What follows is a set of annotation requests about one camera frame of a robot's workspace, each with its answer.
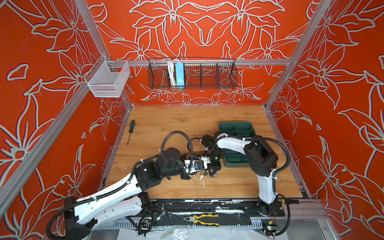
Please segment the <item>green plastic divided tray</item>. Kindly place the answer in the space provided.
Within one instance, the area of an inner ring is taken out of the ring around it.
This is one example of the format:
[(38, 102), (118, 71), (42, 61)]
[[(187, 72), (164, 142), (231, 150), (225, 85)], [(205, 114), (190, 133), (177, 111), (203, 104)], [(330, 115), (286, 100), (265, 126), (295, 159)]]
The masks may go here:
[(250, 122), (221, 122), (219, 123), (219, 136), (226, 136), (218, 141), (218, 147), (224, 153), (224, 165), (226, 168), (246, 168), (249, 161), (245, 155), (244, 147), (250, 141), (243, 141), (243, 138), (256, 136), (252, 123)]

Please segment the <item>beige argyle sock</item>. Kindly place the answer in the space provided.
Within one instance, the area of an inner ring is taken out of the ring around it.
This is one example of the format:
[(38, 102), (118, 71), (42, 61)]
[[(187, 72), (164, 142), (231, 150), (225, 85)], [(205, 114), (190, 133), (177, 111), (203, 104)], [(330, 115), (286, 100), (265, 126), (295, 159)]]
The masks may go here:
[(217, 170), (212, 170), (212, 169), (206, 169), (206, 170), (201, 170), (200, 173), (203, 176), (209, 176), (211, 178), (216, 178), (218, 171)]

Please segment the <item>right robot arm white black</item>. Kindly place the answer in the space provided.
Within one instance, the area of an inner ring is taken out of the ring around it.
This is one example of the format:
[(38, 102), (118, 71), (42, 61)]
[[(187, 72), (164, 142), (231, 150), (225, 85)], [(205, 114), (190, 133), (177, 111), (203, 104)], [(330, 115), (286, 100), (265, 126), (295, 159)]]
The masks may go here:
[[(278, 168), (279, 157), (268, 142), (277, 144), (283, 150), (286, 162), (282, 167)], [(285, 170), (291, 163), (290, 152), (284, 144), (259, 135), (246, 138), (221, 132), (216, 132), (212, 136), (205, 135), (202, 137), (201, 143), (211, 152), (215, 149), (227, 149), (245, 156), (250, 168), (258, 177), (259, 213), (267, 217), (279, 208), (276, 175)]]

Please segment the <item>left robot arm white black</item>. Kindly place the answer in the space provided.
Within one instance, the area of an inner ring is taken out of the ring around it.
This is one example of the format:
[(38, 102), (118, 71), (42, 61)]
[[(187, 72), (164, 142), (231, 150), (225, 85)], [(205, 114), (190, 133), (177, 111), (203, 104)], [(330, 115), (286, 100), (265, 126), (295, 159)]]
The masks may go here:
[[(182, 155), (176, 148), (169, 148), (159, 155), (135, 163), (130, 174), (106, 189), (77, 200), (74, 197), (67, 198), (63, 208), (49, 220), (47, 237), (51, 240), (81, 240), (103, 219), (112, 217), (112, 213), (107, 213), (107, 210), (128, 204), (127, 199), (132, 196), (145, 198), (143, 204), (147, 207), (150, 198), (145, 190), (159, 185), (164, 178), (179, 175), (182, 179), (190, 179), (194, 159), (193, 152)], [(65, 235), (57, 236), (51, 228), (61, 215), (64, 216)]]

